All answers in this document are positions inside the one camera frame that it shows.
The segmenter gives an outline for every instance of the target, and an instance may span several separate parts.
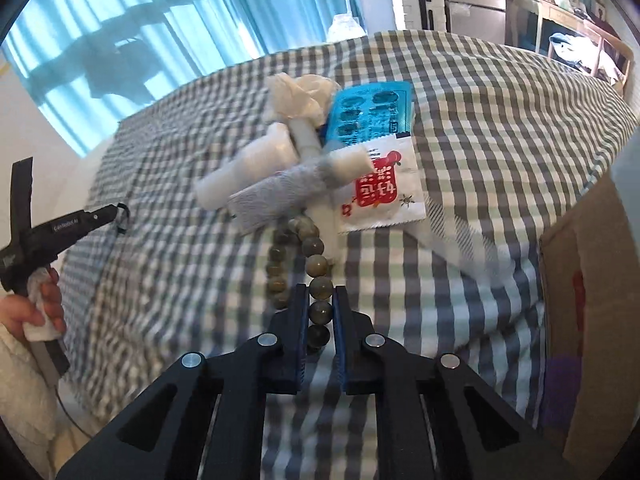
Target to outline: blue blister pack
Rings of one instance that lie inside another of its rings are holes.
[[[414,121],[412,85],[389,81],[352,86],[335,95],[327,123],[326,142],[347,146],[396,134],[411,135]]]

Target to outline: white packet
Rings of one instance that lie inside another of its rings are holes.
[[[363,142],[376,168],[334,191],[338,232],[347,233],[426,218],[424,195],[410,136]]]

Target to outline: person's arm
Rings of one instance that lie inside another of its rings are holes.
[[[50,271],[51,282],[41,292],[45,313],[56,329],[66,324],[58,274]],[[42,314],[26,298],[10,295],[0,300],[0,417],[20,450],[38,473],[50,477],[48,450],[56,432],[56,397],[47,388],[38,365],[28,349],[22,324],[41,326]]]

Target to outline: gingham fabric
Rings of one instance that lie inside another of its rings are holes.
[[[536,241],[609,167],[635,126],[602,81],[530,52],[438,32],[387,32],[282,52],[196,80],[119,127],[89,206],[125,202],[69,252],[62,287],[70,377],[103,420],[180,354],[229,352],[272,314],[265,292],[273,228],[241,237],[226,210],[195,203],[194,183],[266,129],[265,78],[316,73],[343,87],[405,80],[431,200],[508,246],[513,277],[489,288],[401,227],[349,234],[334,267],[352,307],[411,352],[455,351],[535,423],[544,362]],[[304,280],[289,248],[289,281]],[[371,479],[373,398],[340,394],[329,344],[307,359],[295,397],[270,396],[266,479]]]

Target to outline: beaded bracelet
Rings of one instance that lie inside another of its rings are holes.
[[[284,247],[292,235],[302,242],[302,253],[306,256],[305,272],[313,279],[309,283],[309,294],[315,301],[309,306],[309,319],[312,325],[307,329],[306,344],[309,353],[319,351],[325,346],[331,333],[326,325],[332,320],[334,310],[327,300],[334,293],[334,284],[327,273],[329,262],[322,256],[324,244],[319,238],[320,231],[312,219],[300,215],[292,218],[286,227],[279,227],[273,233],[273,245],[269,249],[267,263],[267,292],[271,295],[277,309],[286,308],[289,304],[289,287],[284,277],[282,262],[287,250]]]

